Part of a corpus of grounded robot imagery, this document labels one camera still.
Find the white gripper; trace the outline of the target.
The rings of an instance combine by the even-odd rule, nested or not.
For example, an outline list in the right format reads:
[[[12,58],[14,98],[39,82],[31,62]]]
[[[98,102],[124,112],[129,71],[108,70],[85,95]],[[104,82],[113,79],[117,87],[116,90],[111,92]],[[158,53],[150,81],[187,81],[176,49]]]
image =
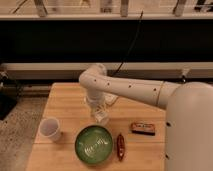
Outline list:
[[[107,107],[105,105],[105,97],[103,94],[99,96],[86,95],[85,100],[86,100],[86,103],[90,106],[90,115],[92,117],[95,116],[98,106],[100,106],[100,111],[102,113],[107,114]]]

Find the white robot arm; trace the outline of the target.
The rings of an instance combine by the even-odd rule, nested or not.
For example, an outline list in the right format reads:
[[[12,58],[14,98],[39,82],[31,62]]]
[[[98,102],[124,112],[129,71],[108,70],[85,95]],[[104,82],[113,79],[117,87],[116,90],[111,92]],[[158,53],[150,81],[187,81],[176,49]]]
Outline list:
[[[100,63],[82,72],[79,83],[91,105],[107,92],[166,111],[165,171],[213,171],[213,85],[115,78]]]

